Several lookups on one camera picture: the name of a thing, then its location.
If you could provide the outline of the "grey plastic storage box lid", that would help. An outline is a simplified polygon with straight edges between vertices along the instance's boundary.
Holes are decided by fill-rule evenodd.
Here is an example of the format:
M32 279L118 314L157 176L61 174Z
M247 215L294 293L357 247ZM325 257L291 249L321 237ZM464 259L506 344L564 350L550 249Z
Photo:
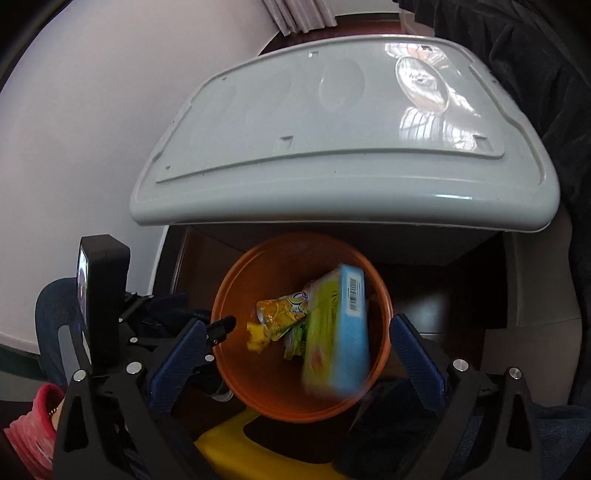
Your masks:
M442 39L370 35L202 83L130 197L142 225L353 222L538 232L560 186L490 70Z

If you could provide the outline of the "orange juice pouch wrapper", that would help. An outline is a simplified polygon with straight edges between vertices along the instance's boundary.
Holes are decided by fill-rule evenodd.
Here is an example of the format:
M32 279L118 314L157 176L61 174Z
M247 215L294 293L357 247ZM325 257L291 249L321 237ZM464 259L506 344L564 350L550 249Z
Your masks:
M270 341L277 341L295 324L308 316L308 292L305 290L256 303L256 317L266 325Z

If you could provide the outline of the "green medicine box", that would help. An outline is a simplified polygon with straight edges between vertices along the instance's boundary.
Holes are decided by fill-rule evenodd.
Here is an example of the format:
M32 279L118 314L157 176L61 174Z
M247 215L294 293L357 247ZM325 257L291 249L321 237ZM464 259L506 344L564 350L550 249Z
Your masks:
M360 393L369 374L365 277L341 265L311 284L304 349L304 388L346 399Z

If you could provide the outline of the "yellow stool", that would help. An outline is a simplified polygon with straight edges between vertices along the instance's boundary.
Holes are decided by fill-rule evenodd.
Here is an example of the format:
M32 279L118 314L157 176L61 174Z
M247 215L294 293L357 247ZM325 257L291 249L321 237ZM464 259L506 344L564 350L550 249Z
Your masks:
M311 464L284 457L247 438L243 428L257 418L259 414L245 410L194 442L221 479L346 479L329 463Z

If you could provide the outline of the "left pink curtain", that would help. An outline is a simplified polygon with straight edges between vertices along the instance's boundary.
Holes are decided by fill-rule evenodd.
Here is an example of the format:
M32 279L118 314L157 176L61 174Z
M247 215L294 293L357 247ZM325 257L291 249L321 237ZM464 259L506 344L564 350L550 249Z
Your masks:
M263 0L263 5L283 36L305 34L338 25L329 1Z

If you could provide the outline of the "green snack wrapper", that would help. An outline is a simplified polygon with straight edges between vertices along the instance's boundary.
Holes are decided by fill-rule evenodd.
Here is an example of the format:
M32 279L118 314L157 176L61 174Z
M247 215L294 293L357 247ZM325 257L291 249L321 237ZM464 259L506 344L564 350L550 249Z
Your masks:
M284 351L283 358L291 360L294 357L303 357L305 352L305 342L307 342L308 322L301 321L295 324L283 336Z

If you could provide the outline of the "orange trash bin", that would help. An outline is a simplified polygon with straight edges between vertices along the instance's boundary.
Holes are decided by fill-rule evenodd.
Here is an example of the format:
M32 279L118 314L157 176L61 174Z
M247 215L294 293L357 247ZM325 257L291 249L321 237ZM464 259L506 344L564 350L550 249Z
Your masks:
M369 259L342 240L290 233L242 255L212 318L235 318L214 357L230 391L273 420L335 417L377 382L394 308Z

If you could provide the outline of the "yellow plastic clip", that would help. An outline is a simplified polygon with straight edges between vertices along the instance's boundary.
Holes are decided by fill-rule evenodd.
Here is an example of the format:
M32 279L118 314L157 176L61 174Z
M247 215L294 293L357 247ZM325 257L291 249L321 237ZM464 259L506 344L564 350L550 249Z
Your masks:
M249 323L246 325L249 332L249 341L246 343L250 352L260 354L270 344L269 331L266 325L260 323Z

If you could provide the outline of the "bed with black white blanket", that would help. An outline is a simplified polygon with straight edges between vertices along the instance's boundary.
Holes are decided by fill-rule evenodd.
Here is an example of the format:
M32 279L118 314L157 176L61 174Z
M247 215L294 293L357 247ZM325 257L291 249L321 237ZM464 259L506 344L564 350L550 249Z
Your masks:
M582 314L570 402L590 404L590 59L529 1L401 1L436 37L477 55L514 98L556 169L572 237L568 260Z

